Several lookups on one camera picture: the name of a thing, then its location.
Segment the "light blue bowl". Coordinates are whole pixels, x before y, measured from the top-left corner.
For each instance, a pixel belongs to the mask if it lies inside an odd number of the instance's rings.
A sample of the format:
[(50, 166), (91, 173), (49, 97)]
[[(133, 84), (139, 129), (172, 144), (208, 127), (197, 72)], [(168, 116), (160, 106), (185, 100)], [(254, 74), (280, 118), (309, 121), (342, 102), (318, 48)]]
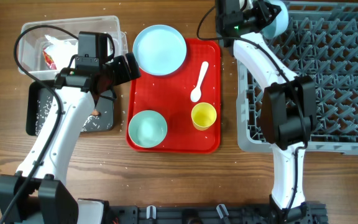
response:
[(266, 39), (273, 39), (281, 34), (283, 34), (288, 27), (289, 15), (286, 5), (279, 0), (267, 0), (268, 3), (279, 6), (281, 11), (278, 16), (273, 20), (273, 22), (267, 27), (262, 29), (262, 35)]

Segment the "light blue plate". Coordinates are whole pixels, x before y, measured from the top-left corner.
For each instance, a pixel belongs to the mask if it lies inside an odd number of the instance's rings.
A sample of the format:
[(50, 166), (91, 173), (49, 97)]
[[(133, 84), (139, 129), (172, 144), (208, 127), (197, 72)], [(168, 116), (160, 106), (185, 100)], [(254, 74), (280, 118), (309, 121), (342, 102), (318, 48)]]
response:
[(141, 70), (165, 76), (181, 67), (186, 59), (187, 46), (179, 31), (158, 24), (145, 28), (137, 35), (132, 52)]

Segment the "orange carrot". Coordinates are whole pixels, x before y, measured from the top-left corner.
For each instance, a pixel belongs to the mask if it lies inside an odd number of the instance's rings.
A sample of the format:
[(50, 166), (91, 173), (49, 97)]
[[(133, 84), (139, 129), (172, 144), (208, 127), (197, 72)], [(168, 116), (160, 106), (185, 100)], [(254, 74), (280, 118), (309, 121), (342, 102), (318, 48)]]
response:
[(91, 113), (92, 116), (100, 116), (101, 113), (98, 110), (93, 110)]

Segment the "white rice pile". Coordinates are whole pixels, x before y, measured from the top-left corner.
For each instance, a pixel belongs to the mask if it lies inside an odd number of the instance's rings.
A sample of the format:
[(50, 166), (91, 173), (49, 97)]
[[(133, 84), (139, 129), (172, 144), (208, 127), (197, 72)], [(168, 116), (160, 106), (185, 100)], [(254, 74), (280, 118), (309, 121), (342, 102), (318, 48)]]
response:
[[(33, 122), (34, 131), (28, 131), (29, 135), (37, 136), (41, 131), (44, 122), (47, 119), (49, 114), (53, 96), (44, 89), (39, 91), (39, 96), (36, 101), (36, 112), (35, 112), (35, 121)], [(92, 116), (90, 115), (85, 121), (81, 132), (82, 133), (90, 133), (96, 131), (105, 131), (109, 130), (112, 127), (113, 119), (112, 119), (112, 108), (105, 107), (103, 105), (99, 105), (96, 110), (98, 110), (101, 115), (100, 116)]]

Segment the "white napkin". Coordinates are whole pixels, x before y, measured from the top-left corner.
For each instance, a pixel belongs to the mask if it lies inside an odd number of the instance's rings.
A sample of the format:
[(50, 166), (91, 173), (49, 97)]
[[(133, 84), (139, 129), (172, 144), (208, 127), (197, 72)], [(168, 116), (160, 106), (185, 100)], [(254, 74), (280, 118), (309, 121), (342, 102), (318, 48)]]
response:
[(78, 53), (78, 41), (59, 40), (49, 35), (45, 35), (45, 37), (49, 45), (43, 49), (53, 58), (57, 67), (56, 70), (68, 67), (71, 57)]

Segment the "mint green bowl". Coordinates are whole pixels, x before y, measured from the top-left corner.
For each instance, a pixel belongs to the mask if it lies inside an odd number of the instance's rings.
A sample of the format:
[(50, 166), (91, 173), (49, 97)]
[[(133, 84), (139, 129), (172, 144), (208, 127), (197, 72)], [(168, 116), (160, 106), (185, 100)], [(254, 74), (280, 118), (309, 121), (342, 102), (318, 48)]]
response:
[(144, 110), (135, 114), (128, 126), (130, 140), (141, 148), (159, 145), (167, 136), (167, 132), (165, 118), (153, 110)]

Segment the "red snack wrapper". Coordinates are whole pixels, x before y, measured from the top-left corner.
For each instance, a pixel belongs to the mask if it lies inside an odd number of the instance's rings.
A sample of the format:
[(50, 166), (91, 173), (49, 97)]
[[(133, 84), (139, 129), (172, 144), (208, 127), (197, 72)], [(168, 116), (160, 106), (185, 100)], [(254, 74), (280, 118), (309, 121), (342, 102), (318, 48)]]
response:
[(56, 70), (57, 67), (55, 65), (55, 62), (53, 61), (53, 58), (48, 53), (46, 53), (45, 49), (43, 49), (42, 54), (44, 56), (44, 61), (45, 61), (46, 65), (47, 65), (47, 67), (50, 70)]

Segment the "white plastic spoon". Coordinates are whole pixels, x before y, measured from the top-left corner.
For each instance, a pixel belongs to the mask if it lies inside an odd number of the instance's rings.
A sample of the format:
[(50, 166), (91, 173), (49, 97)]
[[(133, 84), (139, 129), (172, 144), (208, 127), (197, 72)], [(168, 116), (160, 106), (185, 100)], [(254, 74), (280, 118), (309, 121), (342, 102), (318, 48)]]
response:
[(195, 88), (191, 91), (191, 95), (190, 95), (191, 101), (194, 103), (198, 102), (201, 98), (201, 85), (205, 78), (206, 72), (208, 71), (208, 67), (209, 67), (209, 63), (207, 61), (204, 61), (201, 64), (197, 84)]

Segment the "yellow plastic cup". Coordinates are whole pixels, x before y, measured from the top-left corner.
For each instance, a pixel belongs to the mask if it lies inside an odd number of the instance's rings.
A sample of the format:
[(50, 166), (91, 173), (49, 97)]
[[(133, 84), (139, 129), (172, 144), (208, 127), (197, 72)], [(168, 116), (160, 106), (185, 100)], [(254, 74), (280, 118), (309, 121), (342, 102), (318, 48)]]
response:
[(216, 109), (209, 103), (198, 103), (191, 111), (193, 126), (199, 131), (207, 130), (215, 123), (216, 119)]

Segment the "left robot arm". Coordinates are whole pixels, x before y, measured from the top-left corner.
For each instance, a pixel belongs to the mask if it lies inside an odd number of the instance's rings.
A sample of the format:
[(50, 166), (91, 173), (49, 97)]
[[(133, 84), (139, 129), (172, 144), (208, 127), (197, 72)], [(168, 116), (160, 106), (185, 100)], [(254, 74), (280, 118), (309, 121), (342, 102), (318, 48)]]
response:
[(73, 198), (68, 165), (95, 104), (114, 86), (140, 77), (134, 54), (108, 54), (109, 34), (80, 32), (78, 52), (54, 79), (36, 84), (52, 94), (38, 138), (15, 174), (0, 176), (0, 223), (103, 223), (108, 202)]

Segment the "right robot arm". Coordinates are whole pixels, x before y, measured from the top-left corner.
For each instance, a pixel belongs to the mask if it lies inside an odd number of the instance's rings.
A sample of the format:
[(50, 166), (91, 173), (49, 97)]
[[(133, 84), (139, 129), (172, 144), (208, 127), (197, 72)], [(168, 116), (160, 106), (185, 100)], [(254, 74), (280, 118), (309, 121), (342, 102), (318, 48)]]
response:
[(290, 70), (265, 42), (288, 28), (282, 1), (216, 1), (215, 9), (219, 43), (263, 91), (259, 126), (273, 152), (271, 197), (279, 210), (289, 212), (305, 202), (303, 156), (317, 125), (314, 81)]

